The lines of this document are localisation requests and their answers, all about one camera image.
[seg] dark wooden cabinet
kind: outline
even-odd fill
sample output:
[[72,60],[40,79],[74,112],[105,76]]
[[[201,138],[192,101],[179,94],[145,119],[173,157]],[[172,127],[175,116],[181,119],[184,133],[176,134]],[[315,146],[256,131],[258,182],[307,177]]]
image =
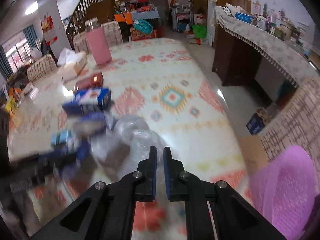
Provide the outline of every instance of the dark wooden cabinet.
[[216,25],[215,54],[212,72],[222,86],[247,86],[258,71],[262,55],[249,44]]

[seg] wooden handrail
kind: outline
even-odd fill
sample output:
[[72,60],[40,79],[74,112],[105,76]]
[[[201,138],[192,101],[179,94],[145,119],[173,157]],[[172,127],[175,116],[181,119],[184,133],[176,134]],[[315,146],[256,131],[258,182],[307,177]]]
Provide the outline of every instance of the wooden handrail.
[[93,3],[98,2],[98,0],[80,0],[75,10],[73,11],[73,14],[70,17],[68,26],[66,28],[66,34],[72,49],[74,49],[73,37],[76,34],[84,31],[85,29],[84,19],[89,9],[89,6]]

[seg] blue curtain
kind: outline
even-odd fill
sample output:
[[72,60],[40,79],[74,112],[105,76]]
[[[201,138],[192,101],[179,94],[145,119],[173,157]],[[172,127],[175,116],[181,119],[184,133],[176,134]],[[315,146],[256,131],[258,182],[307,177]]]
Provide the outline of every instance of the blue curtain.
[[28,44],[29,44],[30,48],[31,48],[31,47],[36,48],[36,47],[37,47],[37,45],[36,45],[36,39],[37,39],[38,37],[37,37],[37,34],[36,34],[36,32],[35,32],[35,29],[34,29],[33,25],[25,28],[25,29],[23,30],[23,33],[24,33],[24,35],[25,35],[26,38],[27,38],[27,41],[28,41]]
[[4,79],[7,79],[13,74],[9,61],[4,53],[3,47],[0,46],[0,72]]

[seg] purple plastic object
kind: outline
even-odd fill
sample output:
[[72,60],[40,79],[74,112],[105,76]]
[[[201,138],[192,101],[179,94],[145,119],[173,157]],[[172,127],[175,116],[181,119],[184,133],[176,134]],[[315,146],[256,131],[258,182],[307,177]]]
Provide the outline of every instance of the purple plastic object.
[[250,177],[254,207],[288,240],[301,233],[311,214],[315,174],[308,153],[291,146]]

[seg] white pillar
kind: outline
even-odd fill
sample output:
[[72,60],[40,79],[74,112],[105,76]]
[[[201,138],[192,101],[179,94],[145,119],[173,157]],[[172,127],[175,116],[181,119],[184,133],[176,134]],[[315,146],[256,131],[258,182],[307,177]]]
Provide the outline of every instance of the white pillar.
[[63,48],[71,49],[71,46],[60,17],[57,0],[37,0],[37,2],[40,19],[43,21],[47,15],[52,17],[53,28],[58,40],[50,44],[50,47],[54,56],[59,58]]

